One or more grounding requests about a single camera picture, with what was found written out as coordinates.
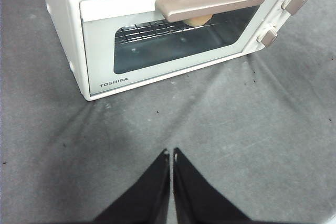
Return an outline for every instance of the white toaster oven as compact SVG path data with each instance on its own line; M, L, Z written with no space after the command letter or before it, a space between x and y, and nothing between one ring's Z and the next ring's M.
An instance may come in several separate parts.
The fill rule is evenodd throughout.
M306 0L46 0L86 100L268 47Z

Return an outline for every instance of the bread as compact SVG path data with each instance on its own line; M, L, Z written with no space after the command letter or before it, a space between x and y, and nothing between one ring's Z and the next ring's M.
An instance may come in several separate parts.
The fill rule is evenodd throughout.
M212 14L196 17L196 18L189 18L183 20L184 23L190 26L203 26L205 23L207 23L212 18Z

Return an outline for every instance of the gray carpet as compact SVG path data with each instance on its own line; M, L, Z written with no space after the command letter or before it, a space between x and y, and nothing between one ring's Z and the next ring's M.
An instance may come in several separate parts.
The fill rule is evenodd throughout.
M309 0L268 49L86 102L44 0L2 0L2 222L91 220L175 146L250 217L324 222L336 213L335 11Z

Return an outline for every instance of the wire rack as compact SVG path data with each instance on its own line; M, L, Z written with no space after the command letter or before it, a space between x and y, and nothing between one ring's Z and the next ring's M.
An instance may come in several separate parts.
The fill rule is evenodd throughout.
M168 22L167 20L157 20L148 23L135 24L132 26L124 26L115 34L115 45L128 43L141 39L153 38L171 33L179 33L186 30L198 29L201 27L216 25L211 21L203 26L192 27L185 24L183 21Z

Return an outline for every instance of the glass window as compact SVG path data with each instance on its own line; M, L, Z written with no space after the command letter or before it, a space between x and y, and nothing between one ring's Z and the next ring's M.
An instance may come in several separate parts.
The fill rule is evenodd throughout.
M258 7L215 14L198 27L165 19L122 27L114 39L114 72L126 73L232 45Z

